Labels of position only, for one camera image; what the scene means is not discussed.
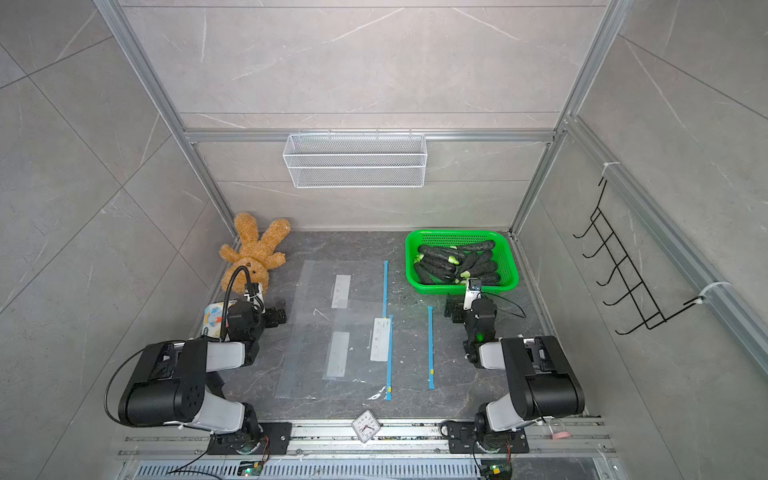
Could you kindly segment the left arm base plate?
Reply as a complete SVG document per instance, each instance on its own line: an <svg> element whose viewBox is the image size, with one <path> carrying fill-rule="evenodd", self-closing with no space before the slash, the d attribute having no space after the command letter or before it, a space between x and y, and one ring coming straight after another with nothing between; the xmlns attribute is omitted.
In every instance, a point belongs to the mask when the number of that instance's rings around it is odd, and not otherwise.
<svg viewBox="0 0 768 480"><path fill-rule="evenodd" d="M209 455L284 455L291 440L293 424L266 422L251 432L245 428L228 434L214 435L206 453Z"/></svg>

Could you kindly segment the small white clock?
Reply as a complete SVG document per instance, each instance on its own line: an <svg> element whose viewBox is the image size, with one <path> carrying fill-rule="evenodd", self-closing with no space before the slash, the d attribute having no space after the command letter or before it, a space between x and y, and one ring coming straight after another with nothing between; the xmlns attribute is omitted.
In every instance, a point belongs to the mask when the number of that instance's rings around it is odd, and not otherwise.
<svg viewBox="0 0 768 480"><path fill-rule="evenodd" d="M380 422L370 410L365 410L351 422L352 429L357 439L365 444L373 439L381 430Z"/></svg>

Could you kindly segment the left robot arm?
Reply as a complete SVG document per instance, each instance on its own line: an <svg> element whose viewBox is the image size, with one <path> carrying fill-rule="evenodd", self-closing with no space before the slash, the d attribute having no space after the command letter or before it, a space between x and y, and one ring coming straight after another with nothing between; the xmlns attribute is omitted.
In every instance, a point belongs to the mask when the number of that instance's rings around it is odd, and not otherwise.
<svg viewBox="0 0 768 480"><path fill-rule="evenodd" d="M250 265L237 266L225 287L218 333L157 342L136 352L137 361L117 406L103 407L113 422L132 428L177 426L206 431L210 445L249 454L267 446L268 434L255 408L223 394L225 370L252 365L268 328L287 321L281 308L267 308L262 281Z"/></svg>

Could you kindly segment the clear zip-top bag blue zipper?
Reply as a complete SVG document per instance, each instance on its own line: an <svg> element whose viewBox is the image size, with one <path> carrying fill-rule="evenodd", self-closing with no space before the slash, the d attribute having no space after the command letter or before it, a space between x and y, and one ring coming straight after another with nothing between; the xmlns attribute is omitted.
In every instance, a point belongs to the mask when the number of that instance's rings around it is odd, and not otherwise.
<svg viewBox="0 0 768 480"><path fill-rule="evenodd" d="M350 301L344 308L314 307L311 345L317 372L312 395L341 403L369 404L421 398L436 391L432 307L386 307Z"/></svg>

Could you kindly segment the green plastic basket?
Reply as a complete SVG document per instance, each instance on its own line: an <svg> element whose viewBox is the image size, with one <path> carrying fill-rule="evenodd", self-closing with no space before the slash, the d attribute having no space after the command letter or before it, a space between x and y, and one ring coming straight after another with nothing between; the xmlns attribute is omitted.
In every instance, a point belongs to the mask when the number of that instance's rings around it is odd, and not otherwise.
<svg viewBox="0 0 768 480"><path fill-rule="evenodd" d="M496 247L492 251L464 252L466 258L456 266L459 281L453 284L435 282L424 271L414 268L414 263L424 257L418 252L420 245L448 247L494 240ZM405 239L405 272L409 283L414 289L424 295L460 295L465 292L466 284L462 282L468 277L496 272L501 275L501 282L496 286L482 284L482 289L493 294L499 294L515 289L520 281L520 275L512 254L510 243L502 234L482 230L418 230L408 234Z"/></svg>

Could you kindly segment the black wall hook rack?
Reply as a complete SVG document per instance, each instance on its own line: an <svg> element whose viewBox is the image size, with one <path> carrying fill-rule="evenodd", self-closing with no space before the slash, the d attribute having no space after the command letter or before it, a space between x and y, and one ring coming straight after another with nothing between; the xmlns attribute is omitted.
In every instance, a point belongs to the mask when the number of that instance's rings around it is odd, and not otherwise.
<svg viewBox="0 0 768 480"><path fill-rule="evenodd" d="M612 301L602 301L605 307L616 307L629 301L639 316L639 323L624 330L616 329L618 336L629 336L637 330L651 331L668 323L695 307L703 306L706 297L694 296L684 301L679 309L666 314L656 300L652 289L640 272L639 263L635 261L623 241L612 226L610 220L603 211L601 204L607 190L607 179L601 177L598 182L599 195L595 206L588 217L586 228L580 233L574 233L575 240L584 240L596 237L600 243L590 252L582 253L584 259L607 257L611 262L611 269L604 280L596 280L600 287L608 287L618 283L622 287L622 294Z"/></svg>

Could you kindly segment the brown teddy bear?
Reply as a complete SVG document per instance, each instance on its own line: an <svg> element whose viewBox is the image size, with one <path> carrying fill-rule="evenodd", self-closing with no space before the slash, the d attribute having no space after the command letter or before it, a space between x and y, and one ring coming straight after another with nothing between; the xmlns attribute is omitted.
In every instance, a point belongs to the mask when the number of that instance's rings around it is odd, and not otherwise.
<svg viewBox="0 0 768 480"><path fill-rule="evenodd" d="M221 280L221 289L226 291L229 281L234 280L232 292L245 293L245 274L234 276L235 270L243 266L248 269L251 281L259 284L260 290L265 293L270 284L270 271L286 263L285 254L276 249L290 233L291 224L287 219L277 219L260 234L256 218L241 212L235 217L234 225L239 235L240 249L223 245L219 250L221 258L230 264Z"/></svg>

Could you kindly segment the colourful tissue pack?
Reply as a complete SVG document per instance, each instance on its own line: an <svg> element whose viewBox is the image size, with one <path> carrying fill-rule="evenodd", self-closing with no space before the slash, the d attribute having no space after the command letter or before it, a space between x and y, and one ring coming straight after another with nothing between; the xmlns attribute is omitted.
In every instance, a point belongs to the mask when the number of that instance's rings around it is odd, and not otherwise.
<svg viewBox="0 0 768 480"><path fill-rule="evenodd" d="M223 302L211 303L206 306L201 326L201 335L203 337L213 339L221 339L223 337L221 334L223 310Z"/></svg>

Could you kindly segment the pink sand timer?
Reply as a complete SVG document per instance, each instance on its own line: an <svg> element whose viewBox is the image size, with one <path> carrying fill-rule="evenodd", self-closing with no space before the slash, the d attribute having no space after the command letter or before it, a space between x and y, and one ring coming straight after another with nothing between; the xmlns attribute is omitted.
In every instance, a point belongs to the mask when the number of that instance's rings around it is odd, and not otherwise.
<svg viewBox="0 0 768 480"><path fill-rule="evenodd" d="M571 433L561 423L550 423L549 430L553 440L565 440L571 437Z"/></svg>

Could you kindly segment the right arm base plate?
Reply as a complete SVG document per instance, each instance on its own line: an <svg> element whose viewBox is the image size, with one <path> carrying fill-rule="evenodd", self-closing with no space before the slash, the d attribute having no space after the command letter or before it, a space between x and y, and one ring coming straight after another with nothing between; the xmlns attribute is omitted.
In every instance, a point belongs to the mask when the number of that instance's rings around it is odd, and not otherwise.
<svg viewBox="0 0 768 480"><path fill-rule="evenodd" d="M438 430L447 440L452 454L530 452L527 437L522 429L494 432L484 430L474 422L445 420L440 423Z"/></svg>

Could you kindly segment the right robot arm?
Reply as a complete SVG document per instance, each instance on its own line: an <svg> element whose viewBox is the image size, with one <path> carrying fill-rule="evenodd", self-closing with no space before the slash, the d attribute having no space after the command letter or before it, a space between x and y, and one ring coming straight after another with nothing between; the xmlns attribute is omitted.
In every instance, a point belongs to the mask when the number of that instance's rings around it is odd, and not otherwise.
<svg viewBox="0 0 768 480"><path fill-rule="evenodd" d="M486 449L520 437L537 420L580 415L586 403L557 338L500 338L497 314L496 304L481 293L446 299L444 315L462 324L467 334L466 359L478 369L505 373L507 393L481 405L475 415L473 436Z"/></svg>

